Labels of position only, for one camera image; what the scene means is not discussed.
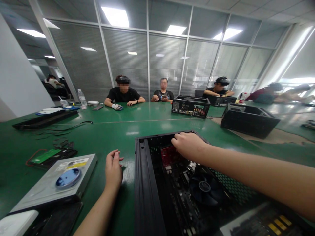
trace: black cable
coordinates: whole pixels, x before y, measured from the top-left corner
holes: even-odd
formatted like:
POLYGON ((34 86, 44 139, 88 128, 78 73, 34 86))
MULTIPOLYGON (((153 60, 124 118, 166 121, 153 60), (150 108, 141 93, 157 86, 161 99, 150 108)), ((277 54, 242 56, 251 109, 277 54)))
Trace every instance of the black cable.
POLYGON ((84 124, 84 123, 91 123, 91 124, 93 124, 93 121, 83 121, 83 122, 81 122, 80 124, 77 124, 77 125, 75 125, 75 126, 72 126, 72 127, 70 127, 70 128, 67 128, 67 129, 47 129, 47 130, 51 130, 51 131, 68 131, 68 130, 73 129, 73 128, 75 128, 75 127, 77 127, 77 126, 79 126, 79 125, 81 125, 81 124, 84 124))

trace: chair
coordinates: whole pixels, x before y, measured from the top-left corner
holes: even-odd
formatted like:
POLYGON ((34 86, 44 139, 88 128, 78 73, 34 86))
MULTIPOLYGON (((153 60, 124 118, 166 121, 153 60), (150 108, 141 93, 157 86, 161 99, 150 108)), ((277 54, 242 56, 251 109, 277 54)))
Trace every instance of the chair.
POLYGON ((195 90, 195 97, 202 97, 204 90, 195 90))

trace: water bottle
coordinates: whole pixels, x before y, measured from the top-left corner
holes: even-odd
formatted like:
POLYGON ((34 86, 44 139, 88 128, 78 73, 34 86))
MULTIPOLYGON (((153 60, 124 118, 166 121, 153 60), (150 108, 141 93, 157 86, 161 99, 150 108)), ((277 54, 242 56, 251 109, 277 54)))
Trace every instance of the water bottle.
POLYGON ((85 96, 84 96, 83 92, 80 89, 78 89, 78 96, 79 96, 79 99, 80 99, 80 102, 81 102, 81 109, 82 110, 86 109, 86 106, 88 105, 88 103, 86 102, 85 96))

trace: smartphone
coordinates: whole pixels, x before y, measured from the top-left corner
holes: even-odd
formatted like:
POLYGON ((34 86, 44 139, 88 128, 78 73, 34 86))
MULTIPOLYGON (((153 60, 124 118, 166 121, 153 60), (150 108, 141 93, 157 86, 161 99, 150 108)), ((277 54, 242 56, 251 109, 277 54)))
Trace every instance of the smartphone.
POLYGON ((103 106, 100 106, 100 107, 93 108, 92 110, 100 110, 102 108, 103 108, 103 106))

